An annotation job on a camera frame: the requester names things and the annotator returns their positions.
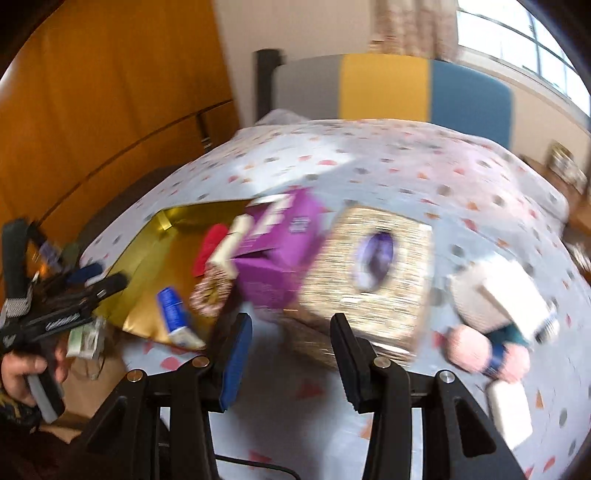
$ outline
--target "purple tissue packaging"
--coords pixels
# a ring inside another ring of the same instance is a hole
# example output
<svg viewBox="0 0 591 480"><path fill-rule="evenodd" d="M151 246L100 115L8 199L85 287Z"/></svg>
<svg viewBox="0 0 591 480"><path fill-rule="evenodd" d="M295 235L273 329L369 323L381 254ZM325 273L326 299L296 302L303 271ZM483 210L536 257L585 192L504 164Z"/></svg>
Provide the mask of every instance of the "purple tissue packaging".
<svg viewBox="0 0 591 480"><path fill-rule="evenodd" d="M256 224L234 254L238 286L256 307L285 307L298 292L322 241L322 205L308 189L286 194L263 214L253 212Z"/></svg>

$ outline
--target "patterned curtain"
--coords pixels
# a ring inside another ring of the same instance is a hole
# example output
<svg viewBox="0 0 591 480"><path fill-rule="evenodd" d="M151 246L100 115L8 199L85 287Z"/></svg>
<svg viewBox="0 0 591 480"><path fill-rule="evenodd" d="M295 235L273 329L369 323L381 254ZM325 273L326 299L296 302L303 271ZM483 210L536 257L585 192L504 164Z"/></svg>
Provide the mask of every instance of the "patterned curtain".
<svg viewBox="0 0 591 480"><path fill-rule="evenodd" d="M455 61L457 0L373 0L369 51Z"/></svg>

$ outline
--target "black cable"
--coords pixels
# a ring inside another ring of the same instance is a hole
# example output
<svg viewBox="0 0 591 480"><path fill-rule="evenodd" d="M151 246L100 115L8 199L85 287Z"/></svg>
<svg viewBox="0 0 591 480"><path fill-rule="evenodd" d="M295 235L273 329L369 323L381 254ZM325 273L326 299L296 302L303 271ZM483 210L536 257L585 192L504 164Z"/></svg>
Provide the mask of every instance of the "black cable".
<svg viewBox="0 0 591 480"><path fill-rule="evenodd" d="M239 458L226 457L216 453L216 460L222 462L237 463L238 465L254 466L257 468L268 468L269 470L279 470L280 472L289 473L295 480L301 480L300 476L293 470L284 466L274 465L273 463L253 462L251 460L242 460Z"/></svg>

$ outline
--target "bed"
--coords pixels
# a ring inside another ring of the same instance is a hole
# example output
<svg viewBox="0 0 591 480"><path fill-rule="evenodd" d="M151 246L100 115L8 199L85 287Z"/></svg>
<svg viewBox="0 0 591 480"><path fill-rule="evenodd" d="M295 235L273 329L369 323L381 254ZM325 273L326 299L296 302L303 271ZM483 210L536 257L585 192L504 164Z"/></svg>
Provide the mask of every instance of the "bed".
<svg viewBox="0 0 591 480"><path fill-rule="evenodd" d="M355 203L419 219L434 228L436 261L428 331L410 369L452 369L486 410L489 380L454 369L441 353L445 331L460 322L447 278L491 252L516 258L556 306L561 334L532 353L524 387L534 434L514 453L529 479L560 478L589 431L591 290L560 241L564 197L506 149L508 88L465 67L409 57L283 64L280 52L265 51L257 58L259 122L146 193L88 247L82 263L113 265L162 209L293 185L310 187L322 201L326 228ZM406 75L413 81L400 78ZM371 417L346 402L337 373L294 356L280 325L244 309L254 319L254 340L237 403L211 416L216 453L273 461L303 478L361 478ZM123 354L128 368L149 374L191 358L143 339L131 339ZM415 429L413 480L421 478L421 455ZM269 478L232 465L220 465L220 474Z"/></svg>

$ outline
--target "window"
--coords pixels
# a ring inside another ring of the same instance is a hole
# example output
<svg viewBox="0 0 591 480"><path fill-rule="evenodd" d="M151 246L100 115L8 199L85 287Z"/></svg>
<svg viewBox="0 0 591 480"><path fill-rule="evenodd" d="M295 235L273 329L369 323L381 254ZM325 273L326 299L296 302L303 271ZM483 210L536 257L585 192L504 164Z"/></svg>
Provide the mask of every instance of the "window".
<svg viewBox="0 0 591 480"><path fill-rule="evenodd" d="M459 0L460 45L543 79L587 115L589 92L558 42L517 0Z"/></svg>

